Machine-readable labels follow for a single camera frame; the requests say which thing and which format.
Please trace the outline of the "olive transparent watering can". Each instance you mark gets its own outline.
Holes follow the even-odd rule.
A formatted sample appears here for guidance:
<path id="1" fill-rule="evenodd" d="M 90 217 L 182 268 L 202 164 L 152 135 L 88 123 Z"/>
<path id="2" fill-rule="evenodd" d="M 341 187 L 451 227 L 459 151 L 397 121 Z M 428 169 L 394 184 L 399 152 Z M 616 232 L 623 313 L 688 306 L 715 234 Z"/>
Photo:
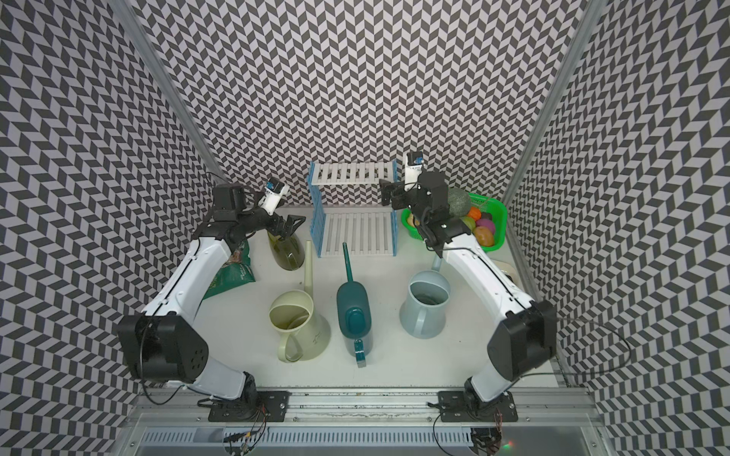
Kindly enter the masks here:
<path id="1" fill-rule="evenodd" d="M 283 239 L 267 233 L 269 246 L 277 265 L 285 271 L 296 271 L 302 267 L 305 260 L 305 252 L 296 234 Z"/>

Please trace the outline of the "blue white slatted shelf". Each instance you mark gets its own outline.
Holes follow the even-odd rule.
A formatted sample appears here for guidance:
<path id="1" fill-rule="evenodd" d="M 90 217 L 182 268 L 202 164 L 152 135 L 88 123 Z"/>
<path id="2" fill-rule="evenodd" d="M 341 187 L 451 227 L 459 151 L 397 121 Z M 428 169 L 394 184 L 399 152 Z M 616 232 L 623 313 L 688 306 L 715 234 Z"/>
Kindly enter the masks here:
<path id="1" fill-rule="evenodd" d="M 344 244 L 351 256 L 394 257 L 397 254 L 397 212 L 388 206 L 368 203 L 326 205 L 322 190 L 352 189 L 382 181 L 399 182 L 397 161 L 380 163 L 310 163 L 307 187 L 314 214 L 310 236 L 321 258 L 340 257 Z"/>

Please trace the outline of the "dark teal watering can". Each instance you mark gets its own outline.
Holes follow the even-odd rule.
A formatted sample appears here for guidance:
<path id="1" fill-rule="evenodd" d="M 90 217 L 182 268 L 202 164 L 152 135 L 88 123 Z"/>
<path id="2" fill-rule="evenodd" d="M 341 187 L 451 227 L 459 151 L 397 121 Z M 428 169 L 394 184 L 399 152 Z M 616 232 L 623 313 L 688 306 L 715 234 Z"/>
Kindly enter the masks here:
<path id="1" fill-rule="evenodd" d="M 350 249 L 342 243 L 346 281 L 336 293 L 338 326 L 342 333 L 348 353 L 355 359 L 359 368 L 367 366 L 367 355 L 372 351 L 372 313 L 365 287 L 355 281 L 350 260 Z"/>

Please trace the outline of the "light blue watering can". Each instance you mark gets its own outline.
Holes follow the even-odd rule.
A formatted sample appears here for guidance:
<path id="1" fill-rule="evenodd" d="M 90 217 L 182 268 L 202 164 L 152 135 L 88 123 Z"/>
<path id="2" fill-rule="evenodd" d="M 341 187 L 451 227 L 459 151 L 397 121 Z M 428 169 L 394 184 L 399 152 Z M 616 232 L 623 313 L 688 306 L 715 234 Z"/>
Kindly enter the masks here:
<path id="1" fill-rule="evenodd" d="M 432 267 L 416 273 L 407 287 L 399 310 L 402 328 L 411 336 L 430 339 L 446 326 L 446 307 L 451 298 L 451 285 L 440 273 L 442 258 L 435 256 Z"/>

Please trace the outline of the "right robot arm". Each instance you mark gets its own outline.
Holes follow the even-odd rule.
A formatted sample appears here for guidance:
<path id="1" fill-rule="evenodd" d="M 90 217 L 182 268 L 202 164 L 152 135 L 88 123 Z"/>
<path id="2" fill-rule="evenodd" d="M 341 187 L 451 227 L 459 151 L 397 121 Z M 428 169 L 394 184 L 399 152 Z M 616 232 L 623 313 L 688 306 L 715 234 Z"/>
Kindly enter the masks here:
<path id="1" fill-rule="evenodd" d="M 477 414 L 521 377 L 557 352 L 557 311 L 514 285 L 461 220 L 450 215 L 445 174 L 424 171 L 415 182 L 379 182 L 381 204 L 409 209 L 426 247 L 464 277 L 492 319 L 484 368 L 465 382 L 465 400 Z"/>

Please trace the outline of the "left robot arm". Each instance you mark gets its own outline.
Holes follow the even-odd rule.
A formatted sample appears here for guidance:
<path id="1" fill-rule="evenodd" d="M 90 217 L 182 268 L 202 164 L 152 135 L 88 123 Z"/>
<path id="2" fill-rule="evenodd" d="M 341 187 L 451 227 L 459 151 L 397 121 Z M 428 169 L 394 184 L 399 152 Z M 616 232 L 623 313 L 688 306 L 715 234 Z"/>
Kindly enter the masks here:
<path id="1" fill-rule="evenodd" d="M 141 383 L 177 382 L 218 401 L 247 409 L 258 406 L 254 377 L 215 359 L 193 324 L 210 283 L 244 241 L 262 230 L 286 239 L 303 224 L 303 216 L 276 212 L 289 190 L 289 185 L 271 178 L 248 205 L 243 185 L 214 187 L 212 206 L 172 277 L 141 313 L 126 315 L 117 326 L 133 378 Z"/>

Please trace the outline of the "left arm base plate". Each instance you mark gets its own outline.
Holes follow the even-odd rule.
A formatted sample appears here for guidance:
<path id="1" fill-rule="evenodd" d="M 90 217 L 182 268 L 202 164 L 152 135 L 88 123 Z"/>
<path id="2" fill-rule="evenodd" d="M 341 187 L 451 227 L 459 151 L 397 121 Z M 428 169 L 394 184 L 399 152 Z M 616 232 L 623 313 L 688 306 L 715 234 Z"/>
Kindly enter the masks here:
<path id="1" fill-rule="evenodd" d="M 253 423 L 255 420 L 267 423 L 282 423 L 285 419 L 290 391 L 258 391 L 251 400 L 214 399 L 209 408 L 211 423 Z"/>

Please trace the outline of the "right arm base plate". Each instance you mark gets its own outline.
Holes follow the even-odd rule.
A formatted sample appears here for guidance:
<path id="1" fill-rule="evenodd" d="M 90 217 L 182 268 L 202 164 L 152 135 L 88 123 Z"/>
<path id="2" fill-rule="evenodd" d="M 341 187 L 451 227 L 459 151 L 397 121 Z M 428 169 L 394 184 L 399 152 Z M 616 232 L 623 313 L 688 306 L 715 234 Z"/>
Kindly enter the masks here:
<path id="1" fill-rule="evenodd" d="M 446 423 L 514 423 L 518 421 L 517 408 L 511 393 L 483 402 L 467 391 L 439 391 L 438 408 Z"/>

